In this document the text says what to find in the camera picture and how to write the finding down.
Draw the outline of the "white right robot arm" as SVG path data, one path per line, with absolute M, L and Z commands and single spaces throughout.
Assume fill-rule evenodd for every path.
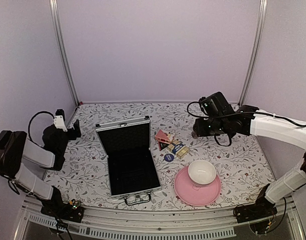
M 235 111 L 221 92 L 201 97 L 198 104 L 204 116 L 196 116 L 193 132 L 197 137 L 227 135 L 231 141 L 236 134 L 252 135 L 285 142 L 305 151 L 297 165 L 259 192 L 251 208 L 255 218 L 262 218 L 280 199 L 306 185 L 306 122 L 296 122 L 250 105 L 242 105 Z

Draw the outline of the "blue gold card deck box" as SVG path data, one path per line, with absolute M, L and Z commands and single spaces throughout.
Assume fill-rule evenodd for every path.
M 180 142 L 178 140 L 174 140 L 171 142 L 167 149 L 172 152 L 174 155 L 176 155 L 179 159 L 182 159 L 185 157 L 189 152 L 189 147 L 187 147 L 183 142 Z

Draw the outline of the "aluminium poker case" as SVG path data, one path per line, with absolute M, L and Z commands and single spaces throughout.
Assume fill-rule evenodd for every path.
M 128 206 L 151 201 L 161 189 L 151 153 L 148 115 L 96 124 L 95 131 L 108 163 L 110 195 Z

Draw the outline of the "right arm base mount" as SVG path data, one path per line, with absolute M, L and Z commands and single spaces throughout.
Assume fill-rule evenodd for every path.
M 275 206 L 264 206 L 257 204 L 238 205 L 233 209 L 233 215 L 238 223 L 254 221 L 261 218 L 271 217 L 277 214 Z

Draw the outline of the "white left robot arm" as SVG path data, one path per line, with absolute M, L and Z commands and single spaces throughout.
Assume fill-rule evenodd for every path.
M 72 128 L 66 128 L 58 118 L 43 131 L 44 146 L 33 143 L 24 131 L 3 130 L 0 133 L 0 176 L 8 180 L 15 193 L 22 190 L 40 200 L 56 217 L 63 217 L 67 213 L 67 206 L 60 191 L 41 180 L 22 160 L 29 160 L 47 170 L 60 171 L 69 141 L 80 137 L 78 120 Z

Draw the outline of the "pink card deck box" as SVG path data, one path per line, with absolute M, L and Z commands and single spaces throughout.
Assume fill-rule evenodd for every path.
M 162 142 L 162 143 L 168 143 L 170 144 L 171 142 L 174 141 L 174 137 L 175 137 L 175 134 L 172 133 L 172 132 L 167 132 L 167 131 L 163 131 L 163 130 L 159 130 L 157 132 L 157 134 L 155 135 L 155 139 L 158 141 L 158 142 Z

